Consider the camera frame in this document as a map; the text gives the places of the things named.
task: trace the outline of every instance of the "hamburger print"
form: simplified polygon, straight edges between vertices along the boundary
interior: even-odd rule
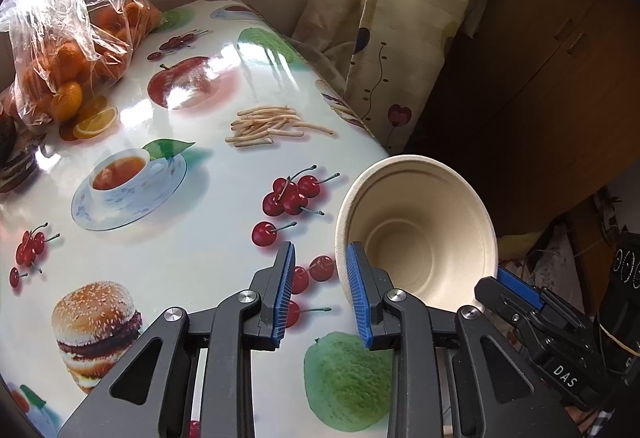
[[[53,334],[66,369],[91,392],[138,337],[142,316],[129,291],[97,281],[65,295],[51,314]]]

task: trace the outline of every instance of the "cabinet handle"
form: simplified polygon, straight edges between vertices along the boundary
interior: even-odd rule
[[[558,28],[558,31],[554,34],[554,39],[555,40],[559,40],[560,39],[560,35],[562,34],[562,31],[567,27],[567,25],[569,25],[570,23],[573,23],[571,18],[567,18],[565,19],[564,22],[562,22],[562,25],[560,25],[560,27]]]
[[[575,41],[566,49],[567,54],[571,55],[574,52],[574,48],[580,42],[580,40],[585,36],[585,32],[581,32],[578,34],[578,37],[575,38]]]

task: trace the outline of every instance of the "apple print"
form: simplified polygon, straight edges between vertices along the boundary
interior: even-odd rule
[[[213,96],[222,98],[235,88],[225,79],[234,68],[222,58],[196,56],[160,68],[146,91],[153,102],[168,110],[191,108]]]

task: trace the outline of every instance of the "bowl rim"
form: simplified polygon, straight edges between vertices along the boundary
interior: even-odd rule
[[[344,291],[345,296],[347,297],[347,301],[350,304],[353,304],[351,301],[351,291],[349,288],[349,281],[346,278],[346,247],[347,247],[347,236],[346,236],[346,228],[350,223],[352,211],[351,205],[356,199],[360,190],[363,187],[366,187],[367,183],[372,182],[374,177],[379,174],[384,169],[389,166],[396,165],[401,162],[412,161],[412,162],[420,162],[422,164],[428,164],[435,167],[440,168],[449,174],[453,180],[458,182],[466,191],[470,194],[470,200],[474,201],[478,204],[479,214],[484,218],[484,225],[487,225],[489,228],[487,238],[483,238],[485,244],[490,240],[492,244],[486,245],[486,258],[484,260],[484,268],[482,270],[481,277],[493,276],[495,277],[498,272],[498,243],[495,237],[494,224],[491,221],[491,217],[484,206],[484,203],[478,196],[478,193],[469,185],[469,183],[462,177],[462,175],[458,174],[455,170],[451,169],[448,165],[441,163],[440,161],[434,160],[430,157],[424,157],[422,155],[396,155],[394,157],[387,157],[383,160],[377,161],[376,163],[370,165],[367,169],[365,169],[359,177],[351,184],[347,194],[342,201],[342,205],[340,206],[340,211],[338,212],[338,217],[336,218],[335,223],[335,264],[336,271],[338,274],[338,278],[340,279],[340,285],[342,290]],[[478,300],[473,297],[469,299],[466,304],[470,304],[476,306],[477,308],[484,310],[484,307]]]

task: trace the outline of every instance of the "plastic bag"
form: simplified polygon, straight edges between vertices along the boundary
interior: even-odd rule
[[[84,0],[98,59],[92,84],[112,84],[129,67],[140,41],[160,23],[162,13],[148,0]]]
[[[28,126],[74,119],[122,77],[160,16],[147,0],[4,0],[16,71],[4,107]]]

